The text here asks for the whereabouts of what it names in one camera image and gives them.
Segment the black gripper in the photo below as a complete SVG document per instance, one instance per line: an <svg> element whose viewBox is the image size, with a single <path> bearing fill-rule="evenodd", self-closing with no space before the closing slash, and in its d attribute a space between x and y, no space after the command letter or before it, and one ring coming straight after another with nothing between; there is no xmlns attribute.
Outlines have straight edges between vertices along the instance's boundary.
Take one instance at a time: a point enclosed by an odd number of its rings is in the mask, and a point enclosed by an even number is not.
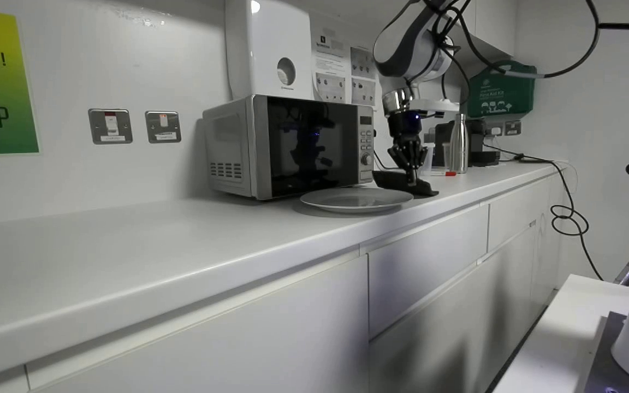
<svg viewBox="0 0 629 393"><path fill-rule="evenodd" d="M428 181L419 176L419 168L427 162L428 148L423 147L423 112L393 112L388 116L393 147L388 148L396 165L409 176L409 185L415 192L431 192Z"/></svg>

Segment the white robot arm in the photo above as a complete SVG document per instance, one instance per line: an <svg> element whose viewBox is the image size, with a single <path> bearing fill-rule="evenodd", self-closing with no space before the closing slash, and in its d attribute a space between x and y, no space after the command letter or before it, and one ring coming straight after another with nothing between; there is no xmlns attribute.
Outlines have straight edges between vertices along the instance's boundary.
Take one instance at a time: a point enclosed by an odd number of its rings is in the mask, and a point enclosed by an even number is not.
<svg viewBox="0 0 629 393"><path fill-rule="evenodd" d="M381 188L402 189L413 196L436 196L437 189L419 176L419 168L428 156L423 144L423 120L434 109L415 109L413 81L423 77L441 79L455 61L450 30L463 19L459 0L407 0L392 22L375 41L375 64L383 77L402 79L402 86L393 86L383 95L385 118L393 147L393 169L376 169L375 181Z"/></svg>

